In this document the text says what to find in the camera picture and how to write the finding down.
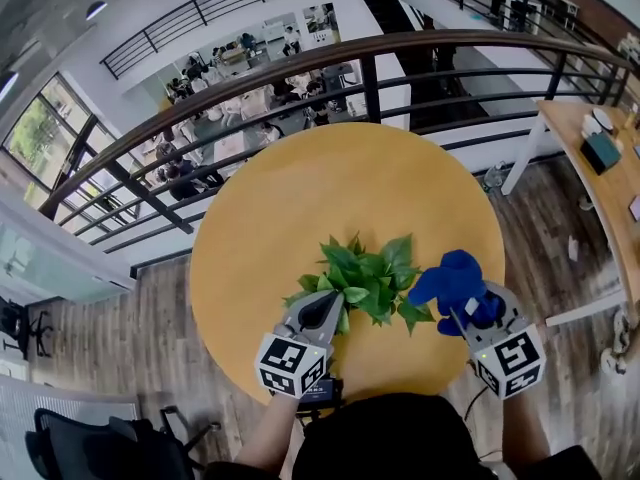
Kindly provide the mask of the person's right forearm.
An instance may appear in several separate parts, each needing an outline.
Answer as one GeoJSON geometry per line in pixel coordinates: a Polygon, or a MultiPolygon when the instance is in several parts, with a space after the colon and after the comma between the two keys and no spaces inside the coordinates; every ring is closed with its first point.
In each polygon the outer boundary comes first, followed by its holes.
{"type": "Polygon", "coordinates": [[[526,392],[503,401],[502,457],[521,479],[535,464],[551,456],[539,412],[526,392]]]}

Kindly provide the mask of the dark tissue box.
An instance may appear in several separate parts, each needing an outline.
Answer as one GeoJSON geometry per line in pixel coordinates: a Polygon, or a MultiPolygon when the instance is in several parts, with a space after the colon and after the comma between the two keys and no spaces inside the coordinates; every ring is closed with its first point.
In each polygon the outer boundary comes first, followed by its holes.
{"type": "Polygon", "coordinates": [[[621,159],[621,153],[604,132],[588,136],[580,152],[597,175],[602,175],[621,159]]]}

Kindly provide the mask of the white-legged wooden desk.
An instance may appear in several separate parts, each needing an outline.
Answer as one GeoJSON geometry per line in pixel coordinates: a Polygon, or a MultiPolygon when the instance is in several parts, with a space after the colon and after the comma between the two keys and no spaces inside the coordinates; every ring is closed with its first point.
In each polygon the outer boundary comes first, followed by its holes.
{"type": "Polygon", "coordinates": [[[516,186],[545,133],[559,143],[577,172],[605,232],[619,273],[621,289],[587,305],[546,319],[549,327],[589,317],[625,303],[629,320],[640,319],[640,221],[632,216],[630,206],[640,196],[640,157],[634,152],[637,133],[623,128],[625,117],[618,108],[601,109],[619,130],[623,144],[621,159],[601,175],[595,173],[580,152],[583,118],[596,107],[592,104],[540,100],[538,115],[527,141],[520,148],[516,162],[504,181],[501,192],[508,195],[516,186]]]}

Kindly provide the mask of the clear plastic bottle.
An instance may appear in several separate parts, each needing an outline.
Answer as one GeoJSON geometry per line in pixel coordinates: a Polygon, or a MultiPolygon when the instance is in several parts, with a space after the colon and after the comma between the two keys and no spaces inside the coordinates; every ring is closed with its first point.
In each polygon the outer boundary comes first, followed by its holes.
{"type": "Polygon", "coordinates": [[[503,185],[506,167],[506,163],[500,161],[486,171],[482,180],[482,186],[486,192],[494,188],[500,188],[503,185]]]}

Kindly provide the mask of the black swivel chair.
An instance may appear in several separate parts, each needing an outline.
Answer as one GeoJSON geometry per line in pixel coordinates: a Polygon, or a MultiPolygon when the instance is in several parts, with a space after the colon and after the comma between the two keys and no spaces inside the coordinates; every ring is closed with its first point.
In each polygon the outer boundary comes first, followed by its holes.
{"type": "Polygon", "coordinates": [[[0,297],[0,345],[3,351],[16,350],[28,359],[29,339],[36,342],[38,357],[50,358],[43,341],[46,332],[52,331],[51,325],[43,324],[43,317],[49,316],[47,311],[41,311],[38,317],[31,321],[26,307],[0,297]]]}

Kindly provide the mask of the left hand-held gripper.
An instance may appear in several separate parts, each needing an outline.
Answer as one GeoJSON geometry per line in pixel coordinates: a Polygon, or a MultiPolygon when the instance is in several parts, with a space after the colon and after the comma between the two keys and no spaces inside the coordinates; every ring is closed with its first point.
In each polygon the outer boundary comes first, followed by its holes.
{"type": "Polygon", "coordinates": [[[259,384],[272,393],[301,399],[328,373],[344,304],[340,291],[315,292],[294,302],[283,323],[260,344],[254,361],[259,384]]]}

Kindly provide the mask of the white ribbed panel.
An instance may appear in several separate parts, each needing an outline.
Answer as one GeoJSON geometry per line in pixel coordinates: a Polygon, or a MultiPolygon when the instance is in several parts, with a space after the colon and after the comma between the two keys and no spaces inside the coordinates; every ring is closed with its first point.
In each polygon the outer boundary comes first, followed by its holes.
{"type": "Polygon", "coordinates": [[[137,420],[135,395],[100,395],[58,389],[0,375],[0,480],[44,480],[26,443],[29,432],[51,430],[63,465],[84,465],[83,440],[105,433],[110,418],[137,420]]]}

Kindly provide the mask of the large window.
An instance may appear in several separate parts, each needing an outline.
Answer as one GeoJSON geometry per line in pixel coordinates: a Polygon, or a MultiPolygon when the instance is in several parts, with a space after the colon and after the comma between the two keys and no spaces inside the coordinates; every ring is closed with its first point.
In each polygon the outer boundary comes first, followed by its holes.
{"type": "Polygon", "coordinates": [[[0,184],[39,208],[70,164],[90,117],[85,102],[55,74],[0,140],[0,184]]]}

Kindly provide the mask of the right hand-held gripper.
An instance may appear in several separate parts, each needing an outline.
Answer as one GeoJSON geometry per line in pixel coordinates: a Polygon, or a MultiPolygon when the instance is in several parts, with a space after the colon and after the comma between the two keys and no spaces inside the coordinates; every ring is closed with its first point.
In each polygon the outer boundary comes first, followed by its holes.
{"type": "Polygon", "coordinates": [[[452,308],[450,335],[467,340],[476,374],[499,399],[508,399],[541,380],[546,355],[538,329],[527,320],[518,297],[494,282],[485,285],[487,329],[470,324],[466,309],[452,308]]]}

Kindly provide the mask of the person's left forearm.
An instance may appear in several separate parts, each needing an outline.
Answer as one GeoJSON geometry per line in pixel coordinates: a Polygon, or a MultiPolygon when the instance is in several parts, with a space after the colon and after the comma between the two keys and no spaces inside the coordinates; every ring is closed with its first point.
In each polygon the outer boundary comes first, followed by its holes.
{"type": "Polygon", "coordinates": [[[284,465],[299,400],[276,394],[271,398],[257,428],[236,455],[234,462],[278,475],[284,465]]]}

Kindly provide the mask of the green leafy plant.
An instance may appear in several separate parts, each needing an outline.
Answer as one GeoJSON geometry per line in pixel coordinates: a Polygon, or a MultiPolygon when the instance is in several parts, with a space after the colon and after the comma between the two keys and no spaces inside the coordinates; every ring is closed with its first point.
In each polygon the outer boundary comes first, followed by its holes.
{"type": "Polygon", "coordinates": [[[397,314],[409,332],[418,323],[435,320],[426,303],[415,304],[408,299],[408,290],[421,273],[420,268],[412,264],[410,234],[388,241],[378,252],[367,251],[358,235],[346,245],[330,237],[320,249],[323,272],[300,276],[301,290],[284,299],[285,308],[318,291],[341,293],[344,303],[338,317],[337,335],[350,332],[349,316],[354,310],[367,314],[378,326],[389,325],[391,317],[397,314]]]}

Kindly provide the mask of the black mesh office chair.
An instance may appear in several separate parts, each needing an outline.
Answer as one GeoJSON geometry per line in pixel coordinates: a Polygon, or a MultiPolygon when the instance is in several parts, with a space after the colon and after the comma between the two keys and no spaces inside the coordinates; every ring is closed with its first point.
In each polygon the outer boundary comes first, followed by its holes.
{"type": "Polygon", "coordinates": [[[160,410],[162,426],[148,419],[110,418],[105,433],[90,433],[83,440],[84,465],[63,465],[51,444],[51,430],[29,432],[26,443],[31,460],[44,480],[196,480],[205,466],[189,456],[203,439],[221,430],[209,422],[191,439],[180,441],[168,417],[181,417],[175,405],[160,410]]]}

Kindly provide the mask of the blue cloth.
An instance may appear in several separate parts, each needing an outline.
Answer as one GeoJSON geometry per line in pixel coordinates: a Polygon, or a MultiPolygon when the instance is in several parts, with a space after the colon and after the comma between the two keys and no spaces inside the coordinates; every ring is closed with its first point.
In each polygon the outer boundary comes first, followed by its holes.
{"type": "Polygon", "coordinates": [[[476,259],[464,250],[454,250],[442,256],[440,265],[425,270],[408,292],[414,306],[421,306],[432,299],[437,301],[441,316],[437,330],[450,335],[449,315],[452,308],[466,309],[474,326],[486,329],[483,324],[487,310],[484,305],[486,285],[476,259]]]}

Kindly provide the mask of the small black display device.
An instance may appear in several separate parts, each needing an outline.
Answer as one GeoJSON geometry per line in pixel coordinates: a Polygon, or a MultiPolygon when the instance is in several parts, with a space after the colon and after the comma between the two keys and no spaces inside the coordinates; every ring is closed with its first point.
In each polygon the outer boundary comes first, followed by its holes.
{"type": "Polygon", "coordinates": [[[299,412],[320,411],[339,408],[342,403],[344,383],[341,379],[324,377],[303,395],[298,406],[299,412]]]}

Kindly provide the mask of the person's black shirt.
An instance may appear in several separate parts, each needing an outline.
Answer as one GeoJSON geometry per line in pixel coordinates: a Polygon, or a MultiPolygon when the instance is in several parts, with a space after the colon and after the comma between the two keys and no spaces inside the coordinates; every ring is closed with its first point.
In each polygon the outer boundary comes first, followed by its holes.
{"type": "MultiPolygon", "coordinates": [[[[231,461],[210,463],[202,480],[281,480],[231,461]]],[[[602,480],[578,445],[514,480],[602,480]]],[[[291,480],[498,480],[471,434],[442,396],[396,393],[350,403],[308,425],[291,480]]]]}

